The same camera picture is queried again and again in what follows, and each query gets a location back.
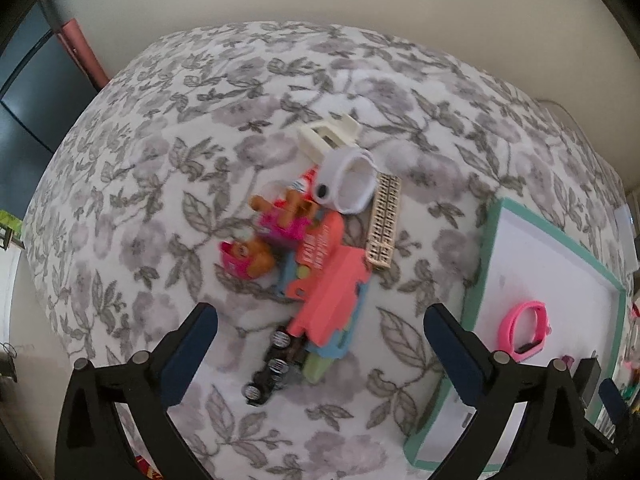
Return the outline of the black wall charger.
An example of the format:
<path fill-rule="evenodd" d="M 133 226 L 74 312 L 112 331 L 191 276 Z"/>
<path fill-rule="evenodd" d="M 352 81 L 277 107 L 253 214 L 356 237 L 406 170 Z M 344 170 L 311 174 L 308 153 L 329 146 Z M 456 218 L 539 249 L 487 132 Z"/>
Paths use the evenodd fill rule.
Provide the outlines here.
<path fill-rule="evenodd" d="M 574 385 L 582 401 L 582 406 L 588 408 L 596 391 L 601 374 L 600 363 L 597 358 L 581 359 L 573 375 Z"/>

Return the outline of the pink smart watch band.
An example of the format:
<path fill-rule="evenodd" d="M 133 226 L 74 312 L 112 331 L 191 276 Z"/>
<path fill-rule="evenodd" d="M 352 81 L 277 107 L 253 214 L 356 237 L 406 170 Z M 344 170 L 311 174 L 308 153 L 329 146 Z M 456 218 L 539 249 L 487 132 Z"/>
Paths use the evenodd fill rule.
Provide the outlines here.
<path fill-rule="evenodd" d="M 501 320 L 497 349 L 514 361 L 523 362 L 544 350 L 550 334 L 546 304 L 537 300 L 521 302 Z"/>

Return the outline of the black toy car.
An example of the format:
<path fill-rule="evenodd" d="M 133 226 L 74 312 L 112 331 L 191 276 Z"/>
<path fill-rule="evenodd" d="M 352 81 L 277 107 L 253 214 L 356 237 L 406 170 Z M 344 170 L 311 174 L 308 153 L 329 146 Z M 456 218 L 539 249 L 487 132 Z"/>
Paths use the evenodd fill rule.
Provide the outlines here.
<path fill-rule="evenodd" d="M 262 367 L 242 388 L 246 403 L 264 405 L 277 390 L 284 388 L 293 372 L 300 372 L 307 357 L 307 339 L 295 337 L 284 325 L 270 335 L 270 345 L 262 357 Z"/>

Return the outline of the coral blue carrot knife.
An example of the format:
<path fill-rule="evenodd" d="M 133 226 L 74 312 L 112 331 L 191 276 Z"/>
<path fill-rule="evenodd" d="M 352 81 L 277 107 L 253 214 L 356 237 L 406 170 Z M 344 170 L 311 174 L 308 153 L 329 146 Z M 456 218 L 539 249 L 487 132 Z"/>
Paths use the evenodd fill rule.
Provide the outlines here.
<path fill-rule="evenodd" d="M 302 304 L 286 332 L 303 343 L 302 373 L 316 384 L 348 351 L 371 268 L 362 248 L 340 245 L 318 266 L 294 260 L 286 270 L 290 280 L 284 294 Z"/>

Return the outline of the gold patterned lighter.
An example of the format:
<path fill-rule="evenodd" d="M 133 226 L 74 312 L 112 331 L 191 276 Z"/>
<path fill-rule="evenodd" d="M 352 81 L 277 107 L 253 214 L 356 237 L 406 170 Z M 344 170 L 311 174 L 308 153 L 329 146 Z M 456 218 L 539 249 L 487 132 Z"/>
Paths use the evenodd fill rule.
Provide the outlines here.
<path fill-rule="evenodd" d="M 401 180 L 378 173 L 367 235 L 366 257 L 371 266 L 388 269 L 393 260 L 400 211 Z"/>

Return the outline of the brown pink puppy toy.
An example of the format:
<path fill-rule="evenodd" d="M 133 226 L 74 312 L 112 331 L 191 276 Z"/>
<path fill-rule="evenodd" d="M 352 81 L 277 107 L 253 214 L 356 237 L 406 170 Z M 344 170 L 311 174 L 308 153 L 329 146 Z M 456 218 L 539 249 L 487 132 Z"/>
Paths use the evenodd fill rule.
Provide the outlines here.
<path fill-rule="evenodd" d="M 274 200 L 252 196 L 250 208 L 257 212 L 253 235 L 219 244 L 222 267 L 240 280 L 256 280 L 270 273 L 279 252 L 293 250 L 303 241 L 320 206 L 307 193 L 288 188 Z"/>

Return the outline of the orange blue carrot knife toy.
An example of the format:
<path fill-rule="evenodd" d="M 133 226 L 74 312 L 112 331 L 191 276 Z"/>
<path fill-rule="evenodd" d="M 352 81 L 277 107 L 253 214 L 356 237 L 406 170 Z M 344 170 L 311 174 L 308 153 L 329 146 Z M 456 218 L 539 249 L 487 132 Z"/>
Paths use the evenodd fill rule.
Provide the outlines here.
<path fill-rule="evenodd" d="M 323 268 L 344 234 L 343 217 L 334 210 L 322 210 L 296 249 L 289 252 L 281 268 L 278 293 L 303 301 L 321 278 Z"/>

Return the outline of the red white toothpaste tube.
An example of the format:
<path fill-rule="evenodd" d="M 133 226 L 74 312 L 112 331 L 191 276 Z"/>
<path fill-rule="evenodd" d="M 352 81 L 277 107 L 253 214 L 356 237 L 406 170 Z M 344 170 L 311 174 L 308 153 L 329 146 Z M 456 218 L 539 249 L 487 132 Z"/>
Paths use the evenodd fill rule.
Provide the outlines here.
<path fill-rule="evenodd" d="M 303 174 L 298 176 L 295 180 L 288 182 L 285 185 L 285 192 L 283 199 L 285 203 L 290 201 L 290 196 L 293 192 L 296 192 L 301 200 L 305 202 L 313 203 L 314 196 L 312 195 L 312 189 L 314 188 L 314 181 L 316 180 L 319 167 L 314 165 L 307 169 Z"/>

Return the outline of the purple lighter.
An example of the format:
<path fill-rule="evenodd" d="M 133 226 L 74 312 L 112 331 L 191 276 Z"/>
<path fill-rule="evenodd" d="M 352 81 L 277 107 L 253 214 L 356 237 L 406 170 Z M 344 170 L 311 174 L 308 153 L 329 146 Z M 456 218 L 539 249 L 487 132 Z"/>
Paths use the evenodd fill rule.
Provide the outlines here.
<path fill-rule="evenodd" d="M 575 362 L 572 356 L 562 356 L 561 360 L 565 363 L 567 367 L 572 367 Z"/>

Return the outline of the teal white shallow box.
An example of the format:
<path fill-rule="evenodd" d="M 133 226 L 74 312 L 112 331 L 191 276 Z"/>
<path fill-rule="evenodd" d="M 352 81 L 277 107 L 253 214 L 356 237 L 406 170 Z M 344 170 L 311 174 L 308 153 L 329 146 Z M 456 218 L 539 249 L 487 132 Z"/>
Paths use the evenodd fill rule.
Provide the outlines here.
<path fill-rule="evenodd" d="M 581 359 L 597 358 L 601 367 L 599 390 L 616 367 L 626 316 L 626 290 L 585 247 L 524 206 L 504 198 L 489 213 L 477 283 L 466 293 L 461 314 L 449 312 L 464 330 L 495 352 L 499 351 L 497 334 L 503 317 L 517 304 L 532 300 L 546 304 L 551 334 L 544 350 L 517 363 L 545 367 L 562 362 L 573 379 Z M 567 367 L 562 356 L 572 356 L 573 366 Z M 588 408 L 582 406 L 584 479 L 594 477 L 616 455 L 614 445 L 597 430 L 596 421 L 604 406 L 596 391 Z M 498 474 L 524 413 L 525 405 L 516 404 L 481 474 Z M 409 463 L 434 474 L 474 414 L 474 408 L 463 403 L 445 372 L 430 414 L 406 442 Z"/>

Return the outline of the white power strip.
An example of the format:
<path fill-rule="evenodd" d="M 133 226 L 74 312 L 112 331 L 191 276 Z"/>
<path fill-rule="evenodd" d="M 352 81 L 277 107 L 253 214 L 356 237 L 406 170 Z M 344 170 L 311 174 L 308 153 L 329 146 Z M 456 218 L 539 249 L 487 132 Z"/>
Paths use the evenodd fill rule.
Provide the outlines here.
<path fill-rule="evenodd" d="M 616 221 L 618 234 L 620 234 L 620 239 L 626 240 L 627 242 L 633 242 L 634 219 L 632 218 L 629 206 L 627 204 L 623 204 L 617 207 L 614 210 L 614 218 Z"/>

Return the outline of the floral grey white blanket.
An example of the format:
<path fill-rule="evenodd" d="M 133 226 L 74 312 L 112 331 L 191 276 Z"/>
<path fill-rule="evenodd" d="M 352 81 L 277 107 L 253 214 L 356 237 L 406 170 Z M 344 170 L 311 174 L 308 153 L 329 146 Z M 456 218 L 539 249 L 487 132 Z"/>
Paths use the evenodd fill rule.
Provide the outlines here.
<path fill-rule="evenodd" d="M 220 265 L 250 196 L 309 166 L 302 122 L 349 115 L 401 178 L 394 258 L 344 359 L 261 408 L 241 393 L 295 309 Z M 425 308 L 457 310 L 491 203 L 507 197 L 623 274 L 623 185 L 577 130 L 508 82 L 380 32 L 301 22 L 163 37 L 81 114 L 25 219 L 35 288 L 71 359 L 126 362 L 201 301 L 219 332 L 171 418 L 217 479 L 403 479 L 402 445 L 442 374 Z"/>

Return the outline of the dark cabinet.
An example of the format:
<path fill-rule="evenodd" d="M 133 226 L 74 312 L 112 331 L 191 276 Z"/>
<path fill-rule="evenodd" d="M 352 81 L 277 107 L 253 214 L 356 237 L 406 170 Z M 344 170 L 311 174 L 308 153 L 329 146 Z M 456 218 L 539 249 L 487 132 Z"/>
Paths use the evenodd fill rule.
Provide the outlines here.
<path fill-rule="evenodd" d="M 1 53 L 1 209 L 23 218 L 49 162 L 96 96 L 40 4 Z"/>

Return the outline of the cream hair claw clip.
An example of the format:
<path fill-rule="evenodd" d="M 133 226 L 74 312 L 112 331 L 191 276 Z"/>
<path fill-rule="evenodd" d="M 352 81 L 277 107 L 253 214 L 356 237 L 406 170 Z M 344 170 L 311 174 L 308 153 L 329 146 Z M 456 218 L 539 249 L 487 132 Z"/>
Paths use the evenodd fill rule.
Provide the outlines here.
<path fill-rule="evenodd" d="M 297 126 L 299 149 L 314 164 L 320 165 L 326 153 L 357 144 L 362 125 L 347 114 Z"/>

